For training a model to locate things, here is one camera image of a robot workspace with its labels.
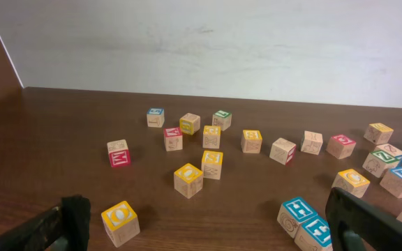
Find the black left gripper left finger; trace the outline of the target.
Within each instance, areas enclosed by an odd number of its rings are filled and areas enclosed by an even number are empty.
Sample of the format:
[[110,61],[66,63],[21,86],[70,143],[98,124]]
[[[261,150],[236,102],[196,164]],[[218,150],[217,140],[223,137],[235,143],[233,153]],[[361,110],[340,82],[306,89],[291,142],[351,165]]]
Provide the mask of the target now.
[[64,250],[86,251],[91,203],[82,195],[61,202],[0,235],[0,250],[46,250],[60,238]]

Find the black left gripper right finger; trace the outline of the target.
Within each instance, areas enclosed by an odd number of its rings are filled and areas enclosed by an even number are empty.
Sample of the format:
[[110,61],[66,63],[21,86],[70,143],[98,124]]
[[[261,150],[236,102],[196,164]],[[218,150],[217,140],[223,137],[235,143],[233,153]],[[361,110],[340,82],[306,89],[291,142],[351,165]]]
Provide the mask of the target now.
[[325,213],[334,250],[402,250],[402,222],[342,188],[331,189]]

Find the green R block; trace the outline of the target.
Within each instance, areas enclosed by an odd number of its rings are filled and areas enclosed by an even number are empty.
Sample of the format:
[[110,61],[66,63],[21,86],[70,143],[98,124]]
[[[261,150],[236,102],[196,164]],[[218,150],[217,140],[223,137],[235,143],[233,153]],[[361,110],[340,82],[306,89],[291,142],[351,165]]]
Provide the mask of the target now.
[[304,136],[301,140],[300,149],[302,152],[318,155],[322,148],[322,144],[323,137],[321,133],[305,130]]

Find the yellow S block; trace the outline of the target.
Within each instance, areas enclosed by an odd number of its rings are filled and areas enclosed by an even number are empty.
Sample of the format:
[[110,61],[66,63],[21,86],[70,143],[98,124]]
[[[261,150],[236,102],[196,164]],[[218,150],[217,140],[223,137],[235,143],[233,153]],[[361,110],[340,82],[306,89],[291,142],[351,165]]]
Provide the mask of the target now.
[[259,153],[262,147],[262,135],[259,130],[243,130],[241,148],[244,153]]
[[223,163],[223,152],[204,151],[201,164],[204,178],[220,180],[222,163]]

